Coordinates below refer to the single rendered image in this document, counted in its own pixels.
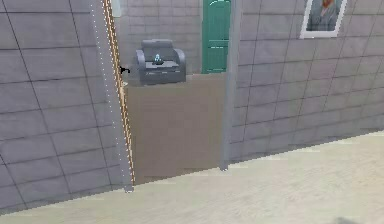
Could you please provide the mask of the green room door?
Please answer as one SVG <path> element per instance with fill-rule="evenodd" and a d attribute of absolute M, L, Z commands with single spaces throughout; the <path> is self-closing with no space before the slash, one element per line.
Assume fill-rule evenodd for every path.
<path fill-rule="evenodd" d="M 203 0 L 202 73 L 227 68 L 231 0 Z"/>

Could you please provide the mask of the orange edged open door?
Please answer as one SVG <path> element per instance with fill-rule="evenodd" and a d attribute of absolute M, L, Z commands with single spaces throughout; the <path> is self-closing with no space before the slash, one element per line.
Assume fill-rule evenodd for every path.
<path fill-rule="evenodd" d="M 127 103 L 124 92 L 124 81 L 122 70 L 120 66 L 119 49 L 117 43 L 117 35 L 115 30 L 114 18 L 112 15 L 112 0 L 103 0 L 103 10 L 105 13 L 105 21 L 108 31 L 109 45 L 111 51 L 111 62 L 113 64 L 114 84 L 116 87 L 116 96 L 118 97 L 121 133 L 123 135 L 122 141 L 124 143 L 123 150 L 120 155 L 126 160 L 126 166 L 122 170 L 122 175 L 128 177 L 130 185 L 135 183 L 133 161 L 131 155 L 131 132 L 127 111 Z"/>

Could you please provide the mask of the white framed wall picture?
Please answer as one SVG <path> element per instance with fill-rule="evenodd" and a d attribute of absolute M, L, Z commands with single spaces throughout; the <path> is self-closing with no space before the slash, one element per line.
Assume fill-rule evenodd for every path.
<path fill-rule="evenodd" d="M 305 0 L 300 39 L 338 36 L 348 0 Z"/>

